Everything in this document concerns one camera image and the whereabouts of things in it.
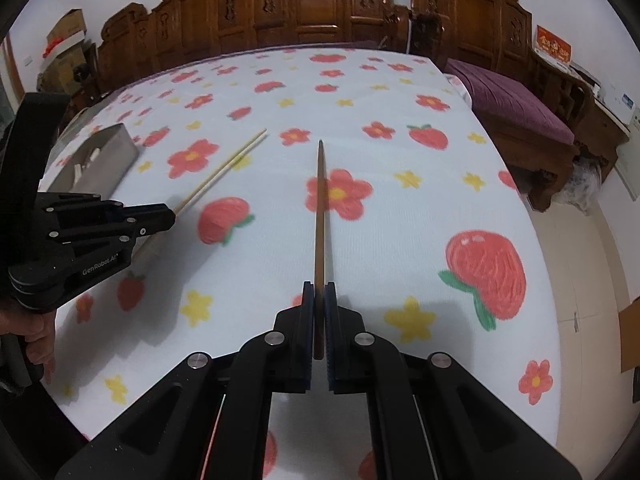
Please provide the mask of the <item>left hand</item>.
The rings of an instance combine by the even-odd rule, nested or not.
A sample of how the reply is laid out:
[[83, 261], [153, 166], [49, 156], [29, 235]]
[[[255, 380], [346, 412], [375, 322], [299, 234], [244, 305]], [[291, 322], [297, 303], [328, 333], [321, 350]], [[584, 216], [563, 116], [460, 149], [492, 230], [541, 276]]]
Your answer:
[[1, 335], [23, 336], [32, 364], [49, 365], [54, 359], [56, 312], [33, 314], [15, 304], [1, 307]]

